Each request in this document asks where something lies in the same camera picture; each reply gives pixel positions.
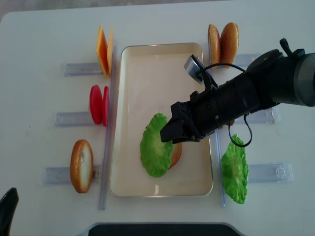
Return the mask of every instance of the black object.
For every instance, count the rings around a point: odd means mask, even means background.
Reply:
[[[11,223],[19,196],[16,188],[11,188],[0,200],[0,236],[10,234]]]
[[[230,132],[231,123],[230,123],[230,122],[228,123],[228,134],[229,134],[229,136],[230,136],[230,140],[231,140],[232,143],[234,143],[236,146],[239,146],[239,147],[241,147],[241,148],[247,147],[247,146],[248,146],[249,144],[251,144],[251,142],[252,142],[252,129],[250,128],[250,126],[249,126],[248,123],[247,123],[247,120],[246,120],[246,117],[247,117],[247,116],[248,116],[248,114],[245,114],[245,115],[244,115],[244,122],[245,122],[245,124],[247,125],[248,130],[250,131],[251,139],[250,139],[246,144],[238,144],[237,142],[235,142],[235,141],[233,140],[233,138],[232,138],[232,136],[231,136],[231,132]]]
[[[192,55],[185,69],[197,82],[196,77],[203,80],[205,90],[193,92],[190,101],[171,106],[172,118],[160,132],[162,142],[199,142],[240,116],[280,103],[315,106],[315,54],[305,54],[304,49],[291,52],[285,38],[280,44],[287,57],[277,49],[271,50],[219,87],[213,85],[206,70],[226,63],[204,67]]]
[[[212,224],[117,224],[98,225],[89,236],[239,236],[227,225]]]

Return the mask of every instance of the plastic holder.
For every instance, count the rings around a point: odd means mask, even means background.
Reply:
[[[258,111],[246,117],[248,123],[275,123],[281,120],[278,107],[272,107],[267,110]],[[235,120],[236,124],[244,124],[242,117]]]
[[[280,112],[278,108],[270,108],[267,110],[259,111],[248,116],[248,123],[274,123],[280,121]],[[222,168],[221,168],[221,146],[220,146],[220,133],[216,129],[215,133],[215,147],[217,168],[219,170],[219,183],[221,194],[221,205],[226,207],[225,191],[222,184]],[[293,181],[293,173],[291,164],[289,162],[271,163],[271,164],[257,164],[249,165],[249,183],[267,183],[267,182],[289,182]]]
[[[97,182],[100,177],[101,166],[93,166],[92,182]],[[43,184],[71,184],[70,167],[47,167],[41,169]]]
[[[57,112],[52,114],[50,126],[72,127],[72,126],[94,126],[90,112]]]
[[[248,67],[254,60],[256,60],[261,53],[252,53],[252,54],[237,54],[235,56],[234,65],[239,67]]]
[[[279,183],[293,180],[290,162],[249,165],[249,183]]]
[[[95,63],[67,63],[64,76],[102,75],[103,71],[98,62]]]

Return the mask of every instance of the orange cheese slice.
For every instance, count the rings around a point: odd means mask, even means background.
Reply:
[[[99,63],[102,67],[105,78],[107,78],[108,73],[108,61],[107,61],[107,42],[102,26],[99,26],[97,44],[96,44],[96,54],[99,60]]]
[[[111,77],[113,69],[113,55],[114,55],[114,27],[110,28],[110,35],[107,48],[107,61],[108,61],[108,75]]]

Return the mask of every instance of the tomato slice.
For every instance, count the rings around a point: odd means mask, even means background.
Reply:
[[[109,88],[105,86],[104,97],[103,97],[103,125],[107,127],[107,117],[108,117],[108,103],[109,103]]]
[[[90,92],[90,111],[95,124],[102,123],[102,93],[98,85],[94,85]]]

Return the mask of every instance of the beige tray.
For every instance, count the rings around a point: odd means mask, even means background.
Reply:
[[[210,193],[213,186],[209,139],[183,143],[182,156],[161,178],[147,174],[140,161],[143,131],[156,113],[171,118],[170,106],[203,91],[185,71],[196,43],[133,46],[122,52],[117,123],[110,187],[116,196],[180,196]]]

